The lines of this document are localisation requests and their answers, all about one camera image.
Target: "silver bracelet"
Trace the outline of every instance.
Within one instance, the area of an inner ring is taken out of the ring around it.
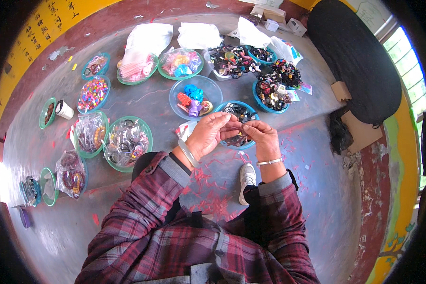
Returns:
[[[199,162],[196,161],[193,153],[191,153],[191,151],[187,147],[186,143],[182,139],[178,140],[178,145],[180,146],[181,150],[183,151],[183,154],[185,154],[186,158],[193,165],[193,167],[200,168]]]
[[[277,162],[281,162],[282,160],[283,160],[283,158],[279,158],[279,159],[271,160],[271,161],[267,161],[267,162],[257,162],[256,165],[262,166],[263,164],[274,164],[274,163],[277,163]]]

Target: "red plaid jacket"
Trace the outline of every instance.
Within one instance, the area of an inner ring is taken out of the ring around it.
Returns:
[[[189,179],[167,153],[159,152],[102,221],[75,283],[160,280],[190,275],[204,263],[216,263],[225,279],[241,277],[230,283],[319,282],[308,257],[306,220],[288,174],[258,187],[269,228],[265,248],[206,219],[203,228],[193,228],[185,208],[157,228]]]

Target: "painted tree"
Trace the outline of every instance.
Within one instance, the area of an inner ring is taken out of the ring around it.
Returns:
[[[395,233],[393,239],[387,243],[388,247],[391,248],[388,251],[380,252],[379,257],[387,257],[385,262],[390,263],[390,267],[393,266],[394,262],[398,260],[401,255],[404,253],[406,246],[409,244],[407,241],[409,239],[410,232],[414,228],[415,223],[406,226],[406,233],[403,236],[399,236],[398,233]]]

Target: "white cup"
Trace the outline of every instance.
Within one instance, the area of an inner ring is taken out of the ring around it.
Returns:
[[[55,114],[70,120],[73,118],[74,111],[61,99],[57,102],[57,106],[55,107]]]

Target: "shoe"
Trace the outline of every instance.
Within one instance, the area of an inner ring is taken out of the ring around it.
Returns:
[[[249,203],[244,199],[243,191],[248,185],[256,185],[256,171],[252,164],[244,164],[241,167],[240,183],[242,188],[240,190],[239,202],[241,205],[249,205]]]

